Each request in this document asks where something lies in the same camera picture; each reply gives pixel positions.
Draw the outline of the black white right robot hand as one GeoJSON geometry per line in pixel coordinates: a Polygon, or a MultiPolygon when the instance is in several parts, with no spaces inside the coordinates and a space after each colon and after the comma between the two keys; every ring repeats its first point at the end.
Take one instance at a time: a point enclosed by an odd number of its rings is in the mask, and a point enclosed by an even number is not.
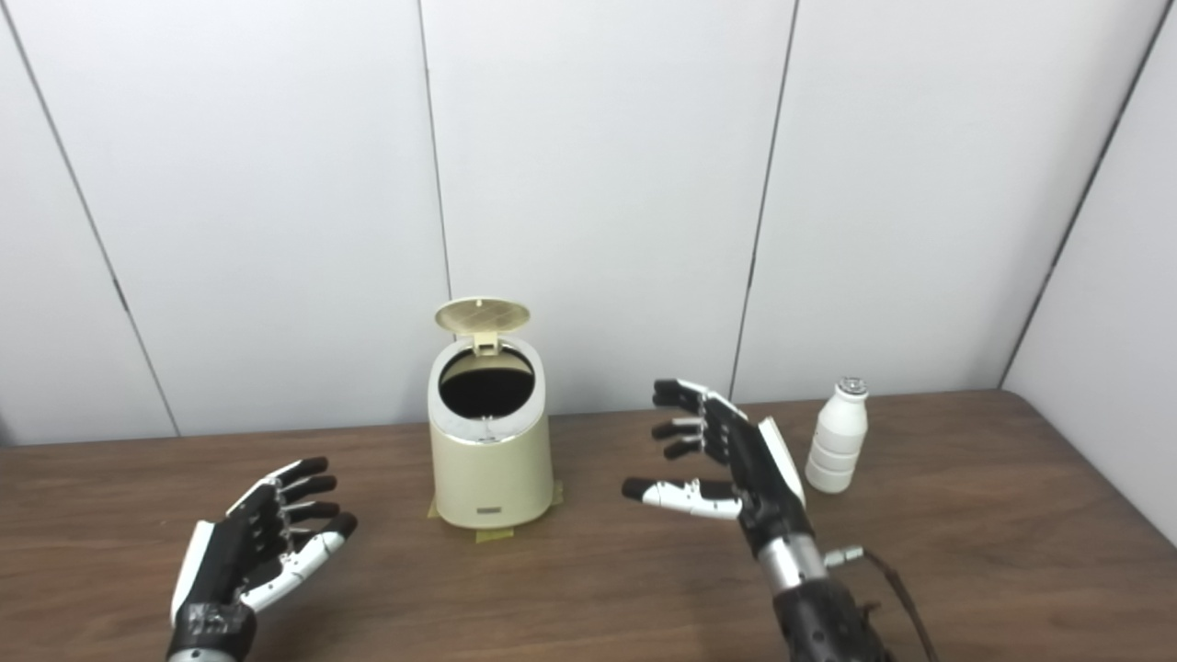
{"type": "Polygon", "coordinates": [[[776,430],[764,431],[722,393],[689,380],[654,380],[656,406],[680,409],[656,425],[665,458],[701,454],[730,471],[729,479],[623,481],[623,497],[709,519],[734,519],[749,551],[760,556],[774,542],[814,538],[800,479],[776,430]]]}

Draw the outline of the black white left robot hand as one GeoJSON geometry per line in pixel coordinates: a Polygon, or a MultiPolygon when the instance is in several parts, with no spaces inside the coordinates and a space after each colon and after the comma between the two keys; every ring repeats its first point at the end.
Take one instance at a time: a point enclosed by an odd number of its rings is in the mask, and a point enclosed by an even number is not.
{"type": "Polygon", "coordinates": [[[171,600],[168,661],[244,661],[259,615],[285,600],[355,532],[354,514],[320,499],[325,456],[290,462],[250,486],[221,519],[198,519],[171,600]]]}

